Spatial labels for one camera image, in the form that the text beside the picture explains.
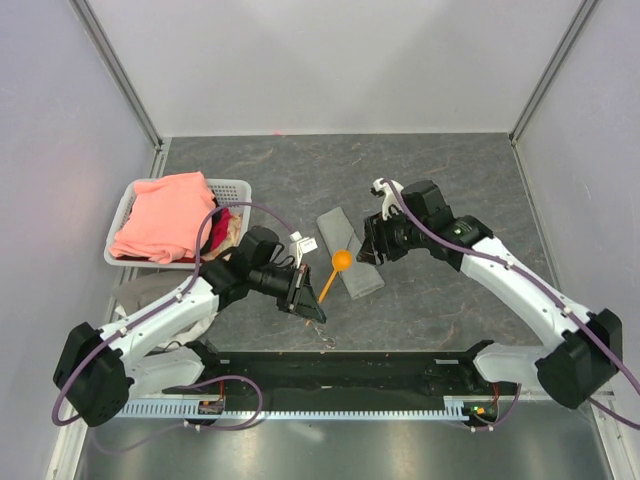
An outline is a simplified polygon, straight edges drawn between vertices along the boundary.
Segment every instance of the small white tag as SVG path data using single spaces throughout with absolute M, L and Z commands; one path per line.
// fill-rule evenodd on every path
M 316 243 L 315 238 L 307 238 L 299 243 L 299 248 L 302 253 L 309 253 L 312 250 L 318 248 L 318 244 Z

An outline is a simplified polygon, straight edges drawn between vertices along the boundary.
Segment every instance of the white wall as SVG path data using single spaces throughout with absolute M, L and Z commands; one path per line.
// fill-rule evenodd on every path
M 0 4 L 0 477 L 43 478 L 53 370 L 99 325 L 118 197 L 152 148 L 65 0 Z
M 600 2 L 521 142 L 564 289 L 624 323 L 640 375 L 640 3 Z M 618 375 L 625 413 L 640 400 Z M 640 441 L 636 444 L 640 453 Z
M 508 131 L 579 0 L 91 0 L 165 136 Z

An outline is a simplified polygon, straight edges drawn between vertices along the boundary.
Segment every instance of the folded gray towel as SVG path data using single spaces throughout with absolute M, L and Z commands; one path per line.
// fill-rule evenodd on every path
M 353 300 L 384 287 L 384 280 L 375 267 L 356 261 L 362 244 L 341 207 L 319 216 L 316 222 L 332 257 L 338 250 L 349 250 L 353 256 L 351 268 L 340 272 L 342 281 Z

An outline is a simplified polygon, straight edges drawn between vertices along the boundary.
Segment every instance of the orange spoon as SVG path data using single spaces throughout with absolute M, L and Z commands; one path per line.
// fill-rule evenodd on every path
M 324 297 L 327 296 L 329 287 L 335 280 L 338 272 L 344 272 L 349 267 L 351 267 L 351 262 L 352 262 L 351 253 L 348 250 L 338 250 L 336 253 L 333 254 L 333 257 L 331 258 L 331 264 L 333 265 L 333 272 L 331 272 L 331 276 L 329 277 L 329 280 L 327 281 L 326 285 L 322 289 L 322 293 L 320 294 L 320 297 L 318 297 L 318 303 L 322 303 L 322 301 L 324 300 Z

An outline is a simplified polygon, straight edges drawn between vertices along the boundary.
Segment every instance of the white cable tray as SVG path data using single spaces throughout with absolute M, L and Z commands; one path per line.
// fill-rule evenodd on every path
M 118 413 L 118 418 L 179 418 L 192 420 L 250 418 L 252 411 L 225 411 L 222 414 L 202 413 L 201 400 L 145 398 L 132 400 Z M 443 410 L 398 410 L 398 411 L 276 411 L 263 412 L 258 419 L 270 420 L 437 420 L 464 421 L 469 417 L 462 414 L 463 402 L 445 400 Z

